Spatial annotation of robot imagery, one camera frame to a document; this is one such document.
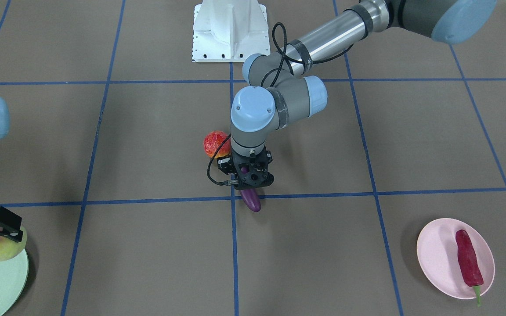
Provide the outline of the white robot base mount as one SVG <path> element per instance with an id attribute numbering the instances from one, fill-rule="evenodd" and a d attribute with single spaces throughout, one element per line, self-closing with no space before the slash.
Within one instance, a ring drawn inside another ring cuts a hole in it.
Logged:
<path id="1" fill-rule="evenodd" d="M 192 62 L 245 62 L 270 53 L 267 8 L 257 0 L 203 0 L 193 14 Z"/>

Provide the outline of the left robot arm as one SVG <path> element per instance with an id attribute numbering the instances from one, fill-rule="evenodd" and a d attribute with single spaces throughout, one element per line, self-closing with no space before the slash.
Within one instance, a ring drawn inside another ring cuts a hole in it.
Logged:
<path id="1" fill-rule="evenodd" d="M 495 0 L 361 0 L 301 38 L 276 44 L 273 53 L 249 56 L 242 66 L 247 86 L 234 97 L 230 133 L 223 140 L 231 150 L 216 160 L 217 168 L 233 178 L 214 183 L 246 190 L 274 182 L 268 170 L 269 134 L 327 105 L 325 84 L 309 75 L 315 65 L 341 57 L 357 42 L 391 27 L 460 44 L 484 26 L 495 7 Z"/>

